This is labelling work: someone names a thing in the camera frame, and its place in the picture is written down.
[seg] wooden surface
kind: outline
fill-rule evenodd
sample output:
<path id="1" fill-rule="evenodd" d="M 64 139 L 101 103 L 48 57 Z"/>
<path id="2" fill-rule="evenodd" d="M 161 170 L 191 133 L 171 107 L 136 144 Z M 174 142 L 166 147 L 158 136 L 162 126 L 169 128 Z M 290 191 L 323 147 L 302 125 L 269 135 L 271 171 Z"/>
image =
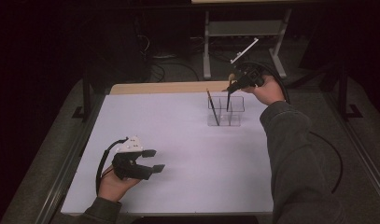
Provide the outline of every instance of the wooden surface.
<path id="1" fill-rule="evenodd" d="M 118 94 L 150 94 L 150 93 L 177 93 L 177 92 L 206 92 L 223 91 L 229 85 L 227 81 L 199 81 L 199 82 L 163 82 L 163 83 L 135 83 L 117 84 L 111 89 L 110 95 Z"/>

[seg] person's left hand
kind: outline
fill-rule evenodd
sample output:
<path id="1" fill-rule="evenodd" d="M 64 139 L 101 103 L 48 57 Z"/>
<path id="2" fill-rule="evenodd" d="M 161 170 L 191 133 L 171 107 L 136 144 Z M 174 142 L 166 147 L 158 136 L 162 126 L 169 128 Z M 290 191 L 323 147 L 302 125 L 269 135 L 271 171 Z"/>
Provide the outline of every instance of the person's left hand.
<path id="1" fill-rule="evenodd" d="M 140 179 L 124 178 L 119 179 L 113 171 L 113 166 L 110 165 L 102 174 L 98 197 L 107 199 L 111 202 L 119 201 L 123 195 L 138 184 Z"/>

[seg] person's right hand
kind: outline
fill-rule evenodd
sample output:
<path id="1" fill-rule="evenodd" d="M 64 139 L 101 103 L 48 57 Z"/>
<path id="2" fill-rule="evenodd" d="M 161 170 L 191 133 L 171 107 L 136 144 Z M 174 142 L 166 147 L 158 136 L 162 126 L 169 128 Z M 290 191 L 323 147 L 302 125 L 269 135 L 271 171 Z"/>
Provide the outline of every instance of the person's right hand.
<path id="1" fill-rule="evenodd" d="M 264 84 L 261 87 L 246 87 L 242 91 L 253 93 L 259 101 L 265 105 L 271 105 L 276 101 L 285 101 L 282 89 L 273 76 L 263 75 Z"/>

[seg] metal frame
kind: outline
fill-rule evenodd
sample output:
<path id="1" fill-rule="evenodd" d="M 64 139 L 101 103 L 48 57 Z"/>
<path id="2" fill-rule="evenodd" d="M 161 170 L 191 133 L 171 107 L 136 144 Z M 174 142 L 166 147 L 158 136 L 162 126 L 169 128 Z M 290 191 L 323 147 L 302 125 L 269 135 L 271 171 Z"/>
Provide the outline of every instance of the metal frame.
<path id="1" fill-rule="evenodd" d="M 49 189 L 47 199 L 44 202 L 43 207 L 37 216 L 35 223 L 49 223 L 54 212 L 59 207 L 59 202 L 63 199 L 70 183 L 75 174 L 75 170 L 71 169 L 74 160 L 80 154 L 82 148 L 88 142 L 88 138 L 91 135 L 94 123 L 99 115 L 100 108 L 102 107 L 104 95 L 96 95 L 94 99 L 93 109 L 88 116 L 87 121 L 84 123 L 84 127 L 77 135 L 77 139 L 74 141 L 69 153 L 67 154 L 61 170 L 58 173 L 55 181 Z"/>
<path id="2" fill-rule="evenodd" d="M 279 76 L 285 78 L 286 72 L 280 62 L 278 53 L 282 45 L 286 29 L 289 24 L 289 17 L 291 15 L 291 8 L 288 8 L 285 17 L 282 21 L 219 21 L 212 22 L 209 20 L 209 11 L 205 12 L 204 19 L 204 79 L 211 79 L 210 58 L 209 58 L 209 36 L 229 36 L 229 35 L 276 35 L 277 41 L 273 49 L 269 49 L 274 67 L 276 68 Z M 248 26 L 246 30 L 236 30 L 235 26 Z"/>
<path id="3" fill-rule="evenodd" d="M 356 132 L 353 130 L 352 126 L 347 121 L 347 118 L 343 117 L 340 111 L 336 109 L 336 102 L 333 96 L 330 93 L 326 93 L 324 94 L 324 96 L 326 102 L 332 108 L 331 111 L 333 112 L 336 119 L 340 122 L 341 126 L 344 128 L 349 140 L 352 142 L 355 150 L 357 151 L 360 163 L 363 166 L 365 173 L 370 178 L 371 183 L 375 187 L 375 190 L 380 197 L 380 173 L 376 168 L 375 164 L 373 163 L 373 160 L 371 159 L 370 155 L 368 154 L 366 147 L 359 140 L 358 136 L 356 135 Z"/>

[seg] stick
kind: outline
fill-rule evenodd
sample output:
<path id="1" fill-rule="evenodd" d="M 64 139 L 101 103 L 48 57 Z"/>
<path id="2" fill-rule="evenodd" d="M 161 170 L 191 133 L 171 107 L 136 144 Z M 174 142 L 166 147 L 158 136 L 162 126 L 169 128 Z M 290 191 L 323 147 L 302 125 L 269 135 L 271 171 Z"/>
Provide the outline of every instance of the stick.
<path id="1" fill-rule="evenodd" d="M 207 95 L 209 97 L 210 105 L 212 106 L 212 109 L 213 109 L 213 114 L 215 115 L 216 123 L 219 126 L 217 114 L 216 114 L 216 109 L 214 108 L 214 105 L 213 105 L 212 96 L 210 95 L 209 89 L 206 89 L 206 91 L 207 91 Z"/>
<path id="2" fill-rule="evenodd" d="M 234 78 L 235 78 L 235 74 L 230 74 L 230 76 L 228 77 L 228 80 L 230 81 L 230 85 L 229 85 L 229 87 L 232 85 L 232 81 L 233 81 Z M 229 108 L 229 106 L 230 106 L 230 99 L 231 99 L 231 94 L 230 94 L 230 92 L 228 91 L 227 111 L 228 111 L 228 108 Z"/>

